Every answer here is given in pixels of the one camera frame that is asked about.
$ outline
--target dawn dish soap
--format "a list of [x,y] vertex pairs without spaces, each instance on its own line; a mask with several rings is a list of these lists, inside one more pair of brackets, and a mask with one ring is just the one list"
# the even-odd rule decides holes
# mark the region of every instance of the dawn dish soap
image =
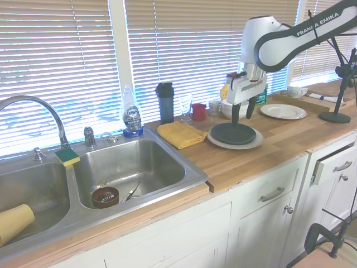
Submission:
[[123,93],[123,121],[126,127],[123,130],[124,137],[136,137],[143,133],[139,109],[128,85],[125,86]]

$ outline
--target yellow towel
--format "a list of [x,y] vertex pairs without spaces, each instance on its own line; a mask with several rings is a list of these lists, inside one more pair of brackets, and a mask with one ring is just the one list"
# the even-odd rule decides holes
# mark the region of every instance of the yellow towel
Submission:
[[174,122],[161,125],[157,133],[178,149],[189,147],[205,139],[207,132],[192,128],[189,124]]

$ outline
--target dish towel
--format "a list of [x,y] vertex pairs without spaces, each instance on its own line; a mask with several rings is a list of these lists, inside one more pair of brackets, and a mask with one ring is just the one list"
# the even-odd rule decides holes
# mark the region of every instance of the dish towel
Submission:
[[205,139],[207,132],[192,128],[189,124],[173,122],[161,125],[157,133],[178,149],[189,147]]
[[328,101],[328,102],[337,102],[337,98],[338,97],[327,97],[327,96],[323,96],[323,95],[319,95],[319,94],[315,94],[315,93],[311,93],[310,95],[308,95],[311,98],[315,98],[315,99],[322,99],[323,101]]

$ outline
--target open drawer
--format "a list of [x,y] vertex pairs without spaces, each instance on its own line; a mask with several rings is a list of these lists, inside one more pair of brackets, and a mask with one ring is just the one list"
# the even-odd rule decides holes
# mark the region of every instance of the open drawer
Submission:
[[313,172],[314,184],[318,185],[324,180],[336,178],[345,170],[354,166],[357,159],[357,146],[345,146],[336,152],[329,154],[316,162]]

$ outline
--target yellow cup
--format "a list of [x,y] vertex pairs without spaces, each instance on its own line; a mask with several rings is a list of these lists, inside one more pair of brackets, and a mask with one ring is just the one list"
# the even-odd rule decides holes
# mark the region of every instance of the yellow cup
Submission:
[[5,245],[35,220],[28,205],[19,205],[0,213],[0,247]]

